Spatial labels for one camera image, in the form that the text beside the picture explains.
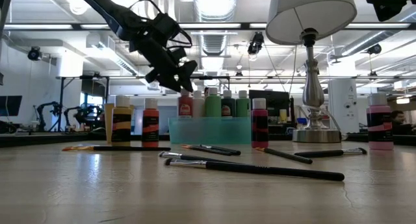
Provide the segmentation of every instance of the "table lamp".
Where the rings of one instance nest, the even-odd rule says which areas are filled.
[[[313,55],[316,40],[345,28],[357,16],[354,0],[271,0],[266,35],[280,45],[306,46],[306,84],[302,101],[308,107],[307,126],[293,132],[293,141],[307,143],[337,143],[338,130],[322,123],[320,106],[324,92],[318,80],[318,61]]]

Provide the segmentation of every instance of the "brush handle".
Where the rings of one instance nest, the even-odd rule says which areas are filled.
[[[310,158],[305,158],[302,156],[297,156],[297,155],[292,155],[289,153],[284,153],[284,152],[280,152],[280,151],[276,151],[273,149],[265,149],[265,153],[270,153],[271,155],[276,155],[276,156],[280,156],[282,158],[286,158],[289,160],[294,160],[297,162],[301,162],[301,163],[305,163],[305,164],[312,164],[312,159]]]
[[[311,179],[323,179],[331,181],[342,181],[345,176],[342,173],[313,171],[304,169],[290,169],[290,168],[268,168],[261,166],[251,166],[246,164],[230,164],[223,162],[206,162],[207,169],[215,169],[220,171],[232,171],[239,173],[254,173],[262,175],[285,175],[292,177],[303,177]]]
[[[188,155],[182,155],[181,156],[182,160],[202,160],[202,161],[207,161],[207,162],[225,162],[225,163],[234,163],[234,162],[227,162],[224,160],[218,160],[218,159],[213,159],[213,158],[205,158],[202,156],[188,156]]]
[[[95,151],[170,151],[169,147],[94,146]]]
[[[196,147],[196,146],[192,146],[189,149],[193,149],[193,150],[197,150],[197,151],[201,151],[201,152],[206,152],[206,153],[215,153],[215,154],[219,154],[219,155],[233,156],[233,154],[230,153],[230,152],[219,151],[219,150],[215,150],[215,149],[206,149],[206,148]]]
[[[211,147],[211,149],[217,149],[217,150],[221,150],[221,151],[227,151],[227,152],[230,152],[230,153],[232,153],[233,155],[236,155],[236,156],[240,156],[241,155],[241,151],[234,150],[234,149],[226,149],[226,148],[223,148],[223,147],[210,146],[210,145],[202,145],[202,144],[201,144],[201,147]]]
[[[328,151],[301,152],[301,153],[295,153],[295,155],[303,156],[306,158],[320,158],[320,157],[329,157],[329,156],[342,156],[344,155],[344,151],[328,150]]]

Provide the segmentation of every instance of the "paint bottle label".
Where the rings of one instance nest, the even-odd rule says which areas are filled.
[[[179,107],[179,117],[180,118],[191,118],[192,112],[190,106],[187,104],[181,104]]]
[[[267,116],[252,116],[252,141],[268,142]]]
[[[131,114],[112,115],[112,142],[130,142]]]
[[[142,142],[159,141],[159,117],[143,117]]]
[[[367,123],[369,128],[370,142],[392,142],[393,125],[391,123],[391,114],[371,113],[367,114]]]
[[[231,113],[231,108],[227,105],[222,105],[221,115],[222,117],[233,117]]]

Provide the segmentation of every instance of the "bottle cap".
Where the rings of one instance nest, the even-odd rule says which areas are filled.
[[[116,96],[116,107],[130,107],[130,97],[124,95]]]
[[[217,95],[218,94],[218,88],[209,88],[209,95]]]
[[[156,98],[146,98],[144,100],[145,109],[154,109],[157,110],[157,99]]]
[[[233,95],[233,92],[231,90],[224,90],[224,98],[231,98],[231,95]]]
[[[247,98],[247,91],[246,90],[240,90],[239,91],[239,98]]]
[[[181,89],[181,95],[189,96],[189,92],[186,89],[182,88]]]
[[[199,90],[194,91],[194,98],[202,98],[202,91],[199,91]]]
[[[369,105],[387,105],[387,96],[385,93],[372,93],[368,97]]]
[[[265,98],[255,98],[253,99],[253,109],[254,110],[265,110],[266,109],[266,99]]]

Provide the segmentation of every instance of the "silver lamp base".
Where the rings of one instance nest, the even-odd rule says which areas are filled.
[[[332,129],[302,129],[293,131],[292,140],[300,143],[341,143],[341,133]]]

